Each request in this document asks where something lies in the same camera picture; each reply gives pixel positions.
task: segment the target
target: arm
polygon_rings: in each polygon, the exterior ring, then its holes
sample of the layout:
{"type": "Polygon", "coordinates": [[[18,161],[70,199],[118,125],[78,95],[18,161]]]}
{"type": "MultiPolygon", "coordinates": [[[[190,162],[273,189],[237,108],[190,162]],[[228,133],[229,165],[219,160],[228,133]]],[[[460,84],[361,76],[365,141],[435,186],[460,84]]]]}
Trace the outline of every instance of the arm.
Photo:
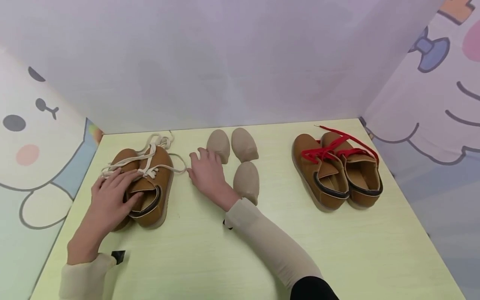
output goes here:
{"type": "Polygon", "coordinates": [[[322,280],[319,268],[305,250],[250,201],[239,200],[237,193],[225,182],[220,157],[203,148],[198,151],[200,158],[196,153],[190,153],[192,168],[187,169],[193,184],[227,212],[225,225],[234,228],[249,242],[264,263],[291,290],[292,299],[297,299],[297,295],[305,299],[305,291],[311,291],[312,295],[316,295],[315,299],[336,299],[329,298],[326,287],[330,287],[322,280]]]}
{"type": "Polygon", "coordinates": [[[130,212],[141,197],[138,193],[123,203],[123,194],[140,174],[117,169],[108,179],[99,178],[92,187],[92,203],[68,243],[67,264],[62,268],[60,300],[101,300],[105,275],[116,260],[98,253],[103,239],[130,212]]]}
{"type": "Polygon", "coordinates": [[[278,276],[288,290],[307,276],[322,278],[313,259],[288,234],[266,218],[248,199],[232,206],[225,225],[233,227],[278,276]]]}

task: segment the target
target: tabletop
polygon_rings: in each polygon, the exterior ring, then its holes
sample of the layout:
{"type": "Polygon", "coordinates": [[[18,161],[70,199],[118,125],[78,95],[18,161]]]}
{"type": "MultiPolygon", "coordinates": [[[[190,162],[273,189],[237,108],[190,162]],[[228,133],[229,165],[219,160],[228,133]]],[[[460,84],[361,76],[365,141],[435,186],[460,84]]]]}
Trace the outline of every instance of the tabletop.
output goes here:
{"type": "MultiPolygon", "coordinates": [[[[464,299],[438,252],[380,158],[384,192],[365,211],[346,202],[333,213],[319,211],[296,171],[292,143],[299,134],[319,139],[321,124],[349,133],[375,149],[358,119],[244,126],[260,158],[258,208],[288,233],[319,266],[340,299],[464,299]]],[[[230,137],[235,127],[222,128],[230,137]]],[[[189,153],[205,147],[214,129],[172,131],[168,150],[189,164],[189,153]]],[[[90,187],[101,168],[124,148],[141,149],[151,132],[105,135],[61,229],[31,300],[58,298],[67,243],[90,203],[90,187]]],[[[174,166],[181,162],[172,157],[174,166]]],[[[224,165],[233,183],[240,161],[224,165]]],[[[100,250],[126,250],[125,261],[106,279],[105,299],[288,299],[288,292],[233,230],[225,213],[175,174],[165,223],[147,230],[134,224],[110,233],[100,250]]]]}

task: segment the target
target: wall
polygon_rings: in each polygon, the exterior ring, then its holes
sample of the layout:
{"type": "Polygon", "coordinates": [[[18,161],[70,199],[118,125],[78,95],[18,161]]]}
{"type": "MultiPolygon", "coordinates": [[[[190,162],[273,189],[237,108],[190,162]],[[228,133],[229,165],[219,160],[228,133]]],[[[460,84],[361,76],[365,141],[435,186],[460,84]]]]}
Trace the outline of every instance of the wall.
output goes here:
{"type": "Polygon", "coordinates": [[[106,133],[356,118],[442,0],[21,0],[0,41],[106,133]]]}
{"type": "Polygon", "coordinates": [[[30,297],[101,132],[0,49],[0,298],[30,297]]]}
{"type": "Polygon", "coordinates": [[[480,299],[478,6],[479,0],[447,0],[363,118],[450,272],[473,300],[480,299]]]}

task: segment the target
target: red shoelace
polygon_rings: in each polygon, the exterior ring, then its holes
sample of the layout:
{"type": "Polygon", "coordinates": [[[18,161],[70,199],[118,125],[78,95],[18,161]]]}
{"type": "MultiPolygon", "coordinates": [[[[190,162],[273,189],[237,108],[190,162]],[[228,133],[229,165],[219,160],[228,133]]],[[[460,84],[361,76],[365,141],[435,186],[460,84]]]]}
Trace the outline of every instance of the red shoelace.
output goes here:
{"type": "Polygon", "coordinates": [[[380,162],[379,158],[378,158],[378,154],[375,151],[373,151],[370,147],[365,145],[359,139],[357,139],[357,138],[355,138],[355,137],[353,137],[349,134],[346,134],[344,132],[341,132],[339,130],[336,130],[336,129],[331,129],[331,128],[321,126],[321,125],[318,125],[318,127],[323,128],[323,129],[328,130],[328,131],[331,131],[331,132],[335,132],[335,133],[341,135],[341,137],[334,140],[329,146],[325,147],[325,149],[327,149],[328,152],[333,151],[334,149],[336,149],[338,146],[340,146],[343,142],[345,142],[347,140],[353,140],[353,141],[359,143],[362,147],[364,147],[368,151],[366,151],[364,149],[360,149],[360,148],[353,148],[353,149],[350,149],[350,150],[339,150],[339,151],[336,152],[336,156],[345,155],[345,158],[347,158],[352,154],[363,154],[363,155],[367,155],[367,156],[370,156],[370,157],[374,157],[375,160],[377,161],[377,166],[378,166],[378,164],[380,162]]]}
{"type": "Polygon", "coordinates": [[[318,127],[323,128],[323,129],[328,130],[328,131],[331,131],[331,132],[335,132],[335,133],[341,135],[341,137],[334,140],[327,147],[302,151],[301,156],[303,158],[305,158],[305,159],[307,159],[307,160],[309,160],[309,161],[311,161],[315,164],[318,164],[317,158],[319,158],[321,161],[324,161],[326,158],[335,159],[335,155],[336,156],[344,155],[345,158],[347,158],[352,154],[362,154],[362,155],[367,155],[367,156],[370,156],[370,157],[373,156],[375,158],[375,160],[377,161],[377,166],[378,166],[378,164],[379,164],[378,154],[375,151],[373,151],[370,147],[365,145],[363,142],[358,140],[357,138],[355,138],[355,137],[353,137],[349,134],[346,134],[344,132],[341,132],[339,130],[336,130],[336,129],[331,129],[331,128],[321,126],[321,125],[318,125],[318,127]],[[364,149],[353,148],[353,149],[350,149],[350,150],[339,150],[335,153],[335,149],[347,140],[353,140],[353,141],[359,143],[360,145],[365,147],[369,152],[364,150],[364,149]]]}
{"type": "Polygon", "coordinates": [[[303,150],[301,156],[314,164],[318,164],[317,157],[324,161],[326,158],[335,159],[333,149],[329,148],[317,148],[310,150],[303,150]]]}

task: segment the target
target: pink cheek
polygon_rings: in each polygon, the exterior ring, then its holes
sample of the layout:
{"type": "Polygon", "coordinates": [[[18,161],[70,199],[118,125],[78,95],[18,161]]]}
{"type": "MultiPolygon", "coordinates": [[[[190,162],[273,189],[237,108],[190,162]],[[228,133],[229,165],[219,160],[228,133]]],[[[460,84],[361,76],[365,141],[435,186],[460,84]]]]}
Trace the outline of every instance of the pink cheek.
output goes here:
{"type": "Polygon", "coordinates": [[[40,149],[36,145],[25,145],[17,152],[17,163],[21,166],[29,166],[36,162],[40,155],[40,149]]]}
{"type": "Polygon", "coordinates": [[[480,62],[480,21],[468,30],[462,48],[463,53],[469,60],[480,62]]]}

